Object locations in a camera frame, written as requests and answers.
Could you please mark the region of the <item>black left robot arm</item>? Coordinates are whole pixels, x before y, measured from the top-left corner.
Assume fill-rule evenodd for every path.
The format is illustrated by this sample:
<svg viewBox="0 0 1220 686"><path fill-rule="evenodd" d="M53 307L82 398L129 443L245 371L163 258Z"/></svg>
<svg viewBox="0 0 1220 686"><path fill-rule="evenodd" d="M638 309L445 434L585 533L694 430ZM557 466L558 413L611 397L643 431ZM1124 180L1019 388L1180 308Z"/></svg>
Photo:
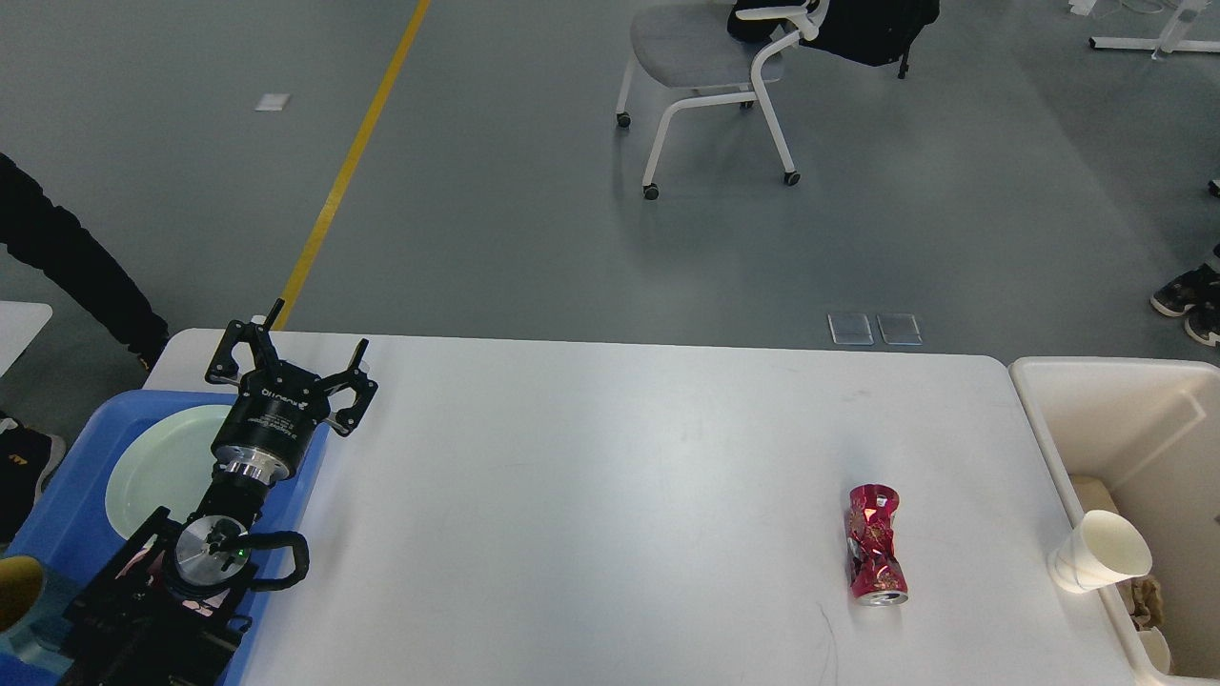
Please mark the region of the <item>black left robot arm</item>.
<svg viewBox="0 0 1220 686"><path fill-rule="evenodd" d="M214 685L253 616L246 594L292 590L310 569L303 533L259 531L274 485L296 477L316 430L357 428L377 392L357 342L338 374L318 376L274 350L264 322L232 321L205 374L238 395L211 443L214 474L183 522L160 507L70 602L62 685Z"/></svg>

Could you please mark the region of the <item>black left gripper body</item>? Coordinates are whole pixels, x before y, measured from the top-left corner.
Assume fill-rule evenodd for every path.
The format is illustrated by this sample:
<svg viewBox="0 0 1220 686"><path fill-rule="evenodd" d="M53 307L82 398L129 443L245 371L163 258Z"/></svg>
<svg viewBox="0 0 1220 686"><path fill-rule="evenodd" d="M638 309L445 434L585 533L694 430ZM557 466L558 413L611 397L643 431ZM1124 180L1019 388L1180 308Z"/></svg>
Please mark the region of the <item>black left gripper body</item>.
<svg viewBox="0 0 1220 686"><path fill-rule="evenodd" d="M240 378L238 399L211 453L228 474L246 474L261 482L292 478L328 415L318 374L296 365L255 369Z"/></svg>

